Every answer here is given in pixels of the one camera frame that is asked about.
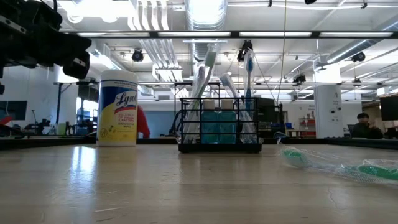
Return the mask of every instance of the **white lid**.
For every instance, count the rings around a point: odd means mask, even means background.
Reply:
[[[105,70],[101,74],[101,81],[122,80],[138,83],[138,76],[134,72],[125,70]]]
[[[221,100],[221,109],[233,109],[234,102],[233,100]]]
[[[203,109],[206,110],[215,109],[214,100],[203,100]]]

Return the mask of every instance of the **bottle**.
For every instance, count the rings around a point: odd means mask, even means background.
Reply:
[[[231,110],[234,108],[232,100],[221,100],[221,109]],[[220,124],[220,144],[235,144],[235,134],[222,134],[222,133],[235,133],[236,132],[236,113],[234,111],[221,111],[219,121],[233,121],[231,123]]]
[[[202,121],[214,121],[214,123],[202,123],[202,133],[219,133],[218,128],[218,113],[213,111],[215,109],[214,100],[203,100],[203,109],[211,111],[203,111],[201,114]],[[218,134],[202,134],[202,144],[217,144]]]
[[[106,70],[99,84],[97,146],[135,146],[137,141],[136,74]]]

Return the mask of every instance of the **dark hair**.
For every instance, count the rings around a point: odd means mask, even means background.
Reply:
[[[369,118],[369,115],[366,114],[366,113],[360,113],[360,114],[356,117],[356,119],[361,119],[361,118]]]

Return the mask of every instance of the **ceiling light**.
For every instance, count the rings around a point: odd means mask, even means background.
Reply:
[[[229,37],[230,32],[159,32],[159,37]]]
[[[307,94],[305,96],[299,96],[299,98],[306,99],[307,97],[312,96],[312,95],[313,95],[313,93],[310,93],[310,94]]]
[[[311,32],[240,32],[240,37],[309,37]]]
[[[84,0],[76,2],[58,1],[58,5],[67,12],[70,21],[74,17],[100,17],[105,22],[114,22],[118,17],[129,17],[131,12],[135,11],[131,1]]]
[[[320,37],[390,37],[392,32],[321,32]]]
[[[89,38],[149,37],[148,32],[77,32],[77,34]]]
[[[203,44],[210,44],[210,43],[221,43],[221,44],[226,44],[228,43],[228,40],[182,40],[184,44],[197,44],[197,43],[203,43]]]
[[[90,54],[90,62],[91,63],[100,63],[107,66],[109,69],[121,70],[115,63],[112,62],[110,58],[106,55],[101,54],[98,50],[95,50],[95,53]]]

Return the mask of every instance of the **desk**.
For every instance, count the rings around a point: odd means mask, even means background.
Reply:
[[[396,151],[291,145],[347,159]],[[1,223],[395,223],[398,192],[283,166],[259,154],[94,144],[0,151]]]
[[[295,129],[288,129],[286,130],[287,134],[289,135],[290,138],[293,137],[293,133],[296,133],[295,138],[299,138],[300,137],[300,130],[295,130]]]

